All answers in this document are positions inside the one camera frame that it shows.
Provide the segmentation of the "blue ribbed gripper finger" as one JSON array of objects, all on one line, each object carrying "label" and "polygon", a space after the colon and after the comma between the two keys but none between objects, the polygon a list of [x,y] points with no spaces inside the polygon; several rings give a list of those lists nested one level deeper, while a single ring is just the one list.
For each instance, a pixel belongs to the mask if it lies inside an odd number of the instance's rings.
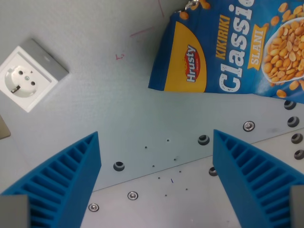
[{"label": "blue ribbed gripper finger", "polygon": [[94,132],[32,169],[2,195],[28,197],[33,228],[78,228],[101,166]]},{"label": "blue ribbed gripper finger", "polygon": [[289,228],[290,188],[304,175],[269,153],[219,130],[213,166],[243,228]]}]

